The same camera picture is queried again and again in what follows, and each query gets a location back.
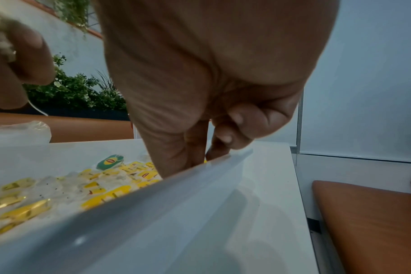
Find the white container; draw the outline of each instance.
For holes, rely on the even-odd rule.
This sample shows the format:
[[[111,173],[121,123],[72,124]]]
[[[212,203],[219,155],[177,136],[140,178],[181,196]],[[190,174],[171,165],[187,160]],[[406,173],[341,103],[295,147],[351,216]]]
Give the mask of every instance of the white container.
[[[85,169],[112,154],[133,161],[142,140],[0,148],[0,185]],[[241,181],[236,153],[0,246],[0,274],[163,273]]]

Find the fingernail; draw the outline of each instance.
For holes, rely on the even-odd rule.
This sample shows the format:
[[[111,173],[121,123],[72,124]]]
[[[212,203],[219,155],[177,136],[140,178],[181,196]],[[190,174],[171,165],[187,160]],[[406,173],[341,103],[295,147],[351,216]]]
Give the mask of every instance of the fingernail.
[[[243,117],[238,113],[230,113],[231,119],[237,124],[241,125],[243,123]]]
[[[233,138],[232,138],[231,136],[229,136],[229,135],[226,135],[226,136],[218,136],[218,138],[219,138],[222,142],[224,142],[225,144],[229,144],[229,143],[231,143],[231,142],[233,141]]]
[[[23,38],[26,43],[34,48],[41,48],[43,46],[43,37],[41,34],[31,28],[23,30]]]

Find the hanging plant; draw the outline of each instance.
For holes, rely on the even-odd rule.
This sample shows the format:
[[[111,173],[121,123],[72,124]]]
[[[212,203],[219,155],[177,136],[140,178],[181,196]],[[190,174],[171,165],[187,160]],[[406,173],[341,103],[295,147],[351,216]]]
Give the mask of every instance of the hanging plant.
[[[54,0],[56,15],[84,32],[88,28],[88,7],[89,0]]]

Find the hand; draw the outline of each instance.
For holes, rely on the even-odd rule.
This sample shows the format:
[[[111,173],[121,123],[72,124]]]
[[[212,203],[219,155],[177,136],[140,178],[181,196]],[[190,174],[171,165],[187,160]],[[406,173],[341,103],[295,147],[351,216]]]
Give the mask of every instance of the hand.
[[[2,18],[0,35],[3,33],[16,50],[16,60],[7,63],[0,54],[0,108],[14,109],[28,102],[22,84],[50,84],[55,77],[55,67],[49,48],[36,31]]]
[[[108,69],[162,176],[290,121],[337,1],[95,0]]]

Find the table top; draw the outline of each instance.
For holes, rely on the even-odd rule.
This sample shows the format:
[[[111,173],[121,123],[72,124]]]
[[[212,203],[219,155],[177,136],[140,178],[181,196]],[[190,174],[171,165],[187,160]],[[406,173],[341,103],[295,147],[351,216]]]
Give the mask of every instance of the table top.
[[[251,147],[242,182],[168,274],[318,274],[288,144]]]

